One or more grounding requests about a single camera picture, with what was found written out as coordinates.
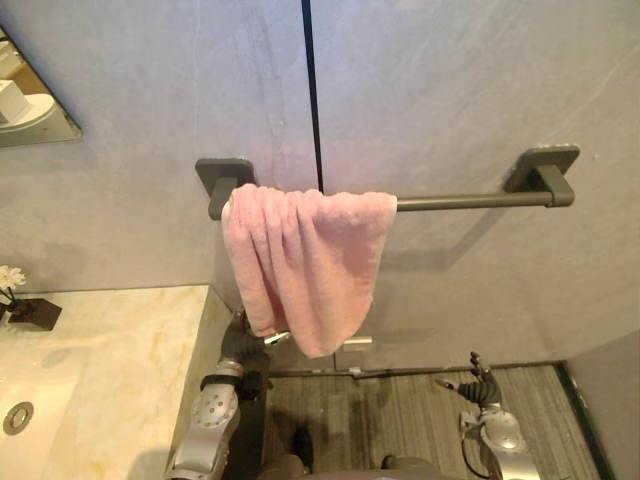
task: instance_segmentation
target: white flower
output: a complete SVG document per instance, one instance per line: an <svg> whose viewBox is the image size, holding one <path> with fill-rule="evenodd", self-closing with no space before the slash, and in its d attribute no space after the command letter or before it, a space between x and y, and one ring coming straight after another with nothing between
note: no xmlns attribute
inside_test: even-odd
<svg viewBox="0 0 640 480"><path fill-rule="evenodd" d="M22 269L17 267L9 267L8 265L0 265L0 288L16 288L16 285L24 285L27 283Z"/></svg>

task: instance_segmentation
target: mirror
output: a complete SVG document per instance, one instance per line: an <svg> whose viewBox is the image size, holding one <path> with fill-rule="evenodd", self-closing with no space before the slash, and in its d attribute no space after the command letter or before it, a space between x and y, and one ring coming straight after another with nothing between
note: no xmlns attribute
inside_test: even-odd
<svg viewBox="0 0 640 480"><path fill-rule="evenodd" d="M0 147L59 142L82 132L0 27Z"/></svg>

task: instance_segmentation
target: sink drain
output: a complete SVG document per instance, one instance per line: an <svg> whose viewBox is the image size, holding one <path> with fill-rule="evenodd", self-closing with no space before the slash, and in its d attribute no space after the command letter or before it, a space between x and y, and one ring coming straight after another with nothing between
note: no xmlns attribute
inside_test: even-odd
<svg viewBox="0 0 640 480"><path fill-rule="evenodd" d="M4 417L2 428L7 435L17 435L27 428L33 418L33 404L31 402L20 402L14 405Z"/></svg>

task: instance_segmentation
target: towel rack bracket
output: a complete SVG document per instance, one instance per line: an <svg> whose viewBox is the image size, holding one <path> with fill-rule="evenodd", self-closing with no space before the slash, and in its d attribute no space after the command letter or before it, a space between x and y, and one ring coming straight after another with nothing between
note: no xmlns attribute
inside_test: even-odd
<svg viewBox="0 0 640 480"><path fill-rule="evenodd" d="M196 162L196 172L211 198L209 216L213 220L220 220L222 208L234 188L256 183L253 164L242 158L201 158Z"/></svg>
<svg viewBox="0 0 640 480"><path fill-rule="evenodd" d="M575 145L555 145L531 148L524 152L503 189L513 192L551 192L553 201L549 207L566 207L575 197L564 174L580 155Z"/></svg>

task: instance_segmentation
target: towel bar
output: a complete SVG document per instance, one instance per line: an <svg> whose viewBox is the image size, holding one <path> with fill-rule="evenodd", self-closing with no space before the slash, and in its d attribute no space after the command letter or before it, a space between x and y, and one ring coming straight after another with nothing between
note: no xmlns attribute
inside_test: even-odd
<svg viewBox="0 0 640 480"><path fill-rule="evenodd" d="M504 182L503 192L474 195L398 198L399 212L463 208L568 207L575 194L564 178L580 149L575 145L536 147L524 152ZM196 171L211 201L209 216L220 220L231 191L255 183L253 165L247 160L200 159Z"/></svg>

